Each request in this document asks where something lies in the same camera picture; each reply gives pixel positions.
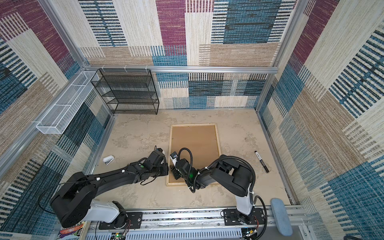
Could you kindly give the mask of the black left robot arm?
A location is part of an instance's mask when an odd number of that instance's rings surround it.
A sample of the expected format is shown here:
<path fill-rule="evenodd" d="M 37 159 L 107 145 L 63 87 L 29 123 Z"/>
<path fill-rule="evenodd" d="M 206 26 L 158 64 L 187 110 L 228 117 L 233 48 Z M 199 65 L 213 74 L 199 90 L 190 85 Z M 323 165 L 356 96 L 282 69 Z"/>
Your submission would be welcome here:
<path fill-rule="evenodd" d="M 103 203 L 95 198 L 124 185 L 141 183 L 148 178 L 167 176 L 169 167 L 161 148 L 155 149 L 147 158 L 106 173 L 73 174 L 53 195 L 51 208 L 63 228 L 83 221 L 98 221 L 111 224 L 115 229 L 128 224 L 126 210 L 117 201 Z"/>

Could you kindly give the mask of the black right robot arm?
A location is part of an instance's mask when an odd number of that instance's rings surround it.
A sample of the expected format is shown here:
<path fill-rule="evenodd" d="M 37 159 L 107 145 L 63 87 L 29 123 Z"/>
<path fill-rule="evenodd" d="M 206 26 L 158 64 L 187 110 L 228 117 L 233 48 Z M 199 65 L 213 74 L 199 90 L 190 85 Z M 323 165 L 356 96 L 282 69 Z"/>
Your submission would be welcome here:
<path fill-rule="evenodd" d="M 256 174 L 247 161 L 235 156 L 221 155 L 210 165 L 196 170 L 192 161 L 181 159 L 176 153 L 171 158 L 174 164 L 173 175 L 176 179 L 183 178 L 192 193 L 218 183 L 235 195 L 238 222 L 242 225 L 252 222 Z"/>

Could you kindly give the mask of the small white object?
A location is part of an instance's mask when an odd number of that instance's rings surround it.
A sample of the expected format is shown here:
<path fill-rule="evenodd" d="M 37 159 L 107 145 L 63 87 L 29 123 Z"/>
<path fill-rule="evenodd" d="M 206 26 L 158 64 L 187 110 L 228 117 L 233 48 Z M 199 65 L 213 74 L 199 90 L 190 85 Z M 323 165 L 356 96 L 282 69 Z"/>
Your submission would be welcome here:
<path fill-rule="evenodd" d="M 108 165 L 108 164 L 110 164 L 114 159 L 115 159 L 115 157 L 114 157 L 113 155 L 109 155 L 109 156 L 103 158 L 103 163 L 104 163 L 105 165 Z"/>

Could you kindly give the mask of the black marker pen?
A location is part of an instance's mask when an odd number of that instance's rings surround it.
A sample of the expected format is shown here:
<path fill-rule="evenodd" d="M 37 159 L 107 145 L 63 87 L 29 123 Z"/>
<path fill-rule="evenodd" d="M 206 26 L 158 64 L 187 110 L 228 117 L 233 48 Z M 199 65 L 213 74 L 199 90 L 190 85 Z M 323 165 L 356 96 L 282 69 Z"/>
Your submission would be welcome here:
<path fill-rule="evenodd" d="M 255 151 L 255 155 L 257 156 L 257 158 L 259 159 L 260 163 L 262 164 L 264 170 L 266 171 L 266 173 L 269 173 L 269 169 L 267 167 L 267 165 L 265 164 L 264 160 L 262 159 L 262 157 L 260 156 L 259 152 L 258 151 Z"/>

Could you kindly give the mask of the grey blue padded object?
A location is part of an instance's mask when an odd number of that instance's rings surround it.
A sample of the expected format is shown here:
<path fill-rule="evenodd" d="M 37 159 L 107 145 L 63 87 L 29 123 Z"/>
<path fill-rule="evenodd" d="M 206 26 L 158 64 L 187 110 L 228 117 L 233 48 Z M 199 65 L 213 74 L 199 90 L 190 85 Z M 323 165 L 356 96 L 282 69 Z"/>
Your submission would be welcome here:
<path fill-rule="evenodd" d="M 293 228 L 284 202 L 278 198 L 271 199 L 271 209 L 279 233 L 290 237 L 293 234 Z"/>

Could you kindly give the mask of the colourful treehouse book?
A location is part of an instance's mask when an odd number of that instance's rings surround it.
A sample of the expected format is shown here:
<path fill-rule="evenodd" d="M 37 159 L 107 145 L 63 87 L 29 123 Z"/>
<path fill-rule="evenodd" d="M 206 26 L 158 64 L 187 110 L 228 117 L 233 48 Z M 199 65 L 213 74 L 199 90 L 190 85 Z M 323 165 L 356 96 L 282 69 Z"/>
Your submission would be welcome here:
<path fill-rule="evenodd" d="M 57 240 L 78 240 L 82 234 L 86 222 L 81 222 L 70 228 L 61 229 Z"/>

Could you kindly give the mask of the aluminium front rail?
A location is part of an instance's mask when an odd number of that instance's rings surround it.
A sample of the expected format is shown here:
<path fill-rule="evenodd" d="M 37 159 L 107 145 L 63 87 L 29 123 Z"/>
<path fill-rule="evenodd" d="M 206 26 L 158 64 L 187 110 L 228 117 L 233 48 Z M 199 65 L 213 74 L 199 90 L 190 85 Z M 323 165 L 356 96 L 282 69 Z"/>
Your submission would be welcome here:
<path fill-rule="evenodd" d="M 190 208 L 168 210 L 138 210 L 142 212 L 139 229 L 95 230 L 92 224 L 86 240 L 314 240 L 314 230 L 308 224 L 301 206 L 288 206 L 293 228 L 290 237 L 282 236 L 275 223 L 271 207 L 267 207 L 264 225 L 226 226 L 221 211 L 234 208 Z"/>

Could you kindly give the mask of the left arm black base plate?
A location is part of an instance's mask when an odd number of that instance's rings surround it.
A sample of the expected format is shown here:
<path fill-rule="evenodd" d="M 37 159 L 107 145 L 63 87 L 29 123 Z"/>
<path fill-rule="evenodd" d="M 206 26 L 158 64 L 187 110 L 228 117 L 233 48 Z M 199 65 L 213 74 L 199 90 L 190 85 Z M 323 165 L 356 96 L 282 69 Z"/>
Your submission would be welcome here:
<path fill-rule="evenodd" d="M 142 212 L 126 212 L 125 215 L 119 214 L 117 219 L 111 223 L 101 222 L 99 230 L 127 230 L 139 229 L 142 224 Z"/>

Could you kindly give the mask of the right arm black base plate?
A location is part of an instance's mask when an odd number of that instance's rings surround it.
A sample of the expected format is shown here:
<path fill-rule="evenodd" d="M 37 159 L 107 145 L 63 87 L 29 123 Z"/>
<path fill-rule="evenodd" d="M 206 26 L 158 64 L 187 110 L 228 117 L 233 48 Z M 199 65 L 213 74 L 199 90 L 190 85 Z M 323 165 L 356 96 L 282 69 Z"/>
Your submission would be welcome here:
<path fill-rule="evenodd" d="M 261 208 L 252 208 L 248 216 L 241 214 L 237 209 L 224 209 L 221 211 L 226 226 L 235 225 L 264 225 L 266 213 Z"/>

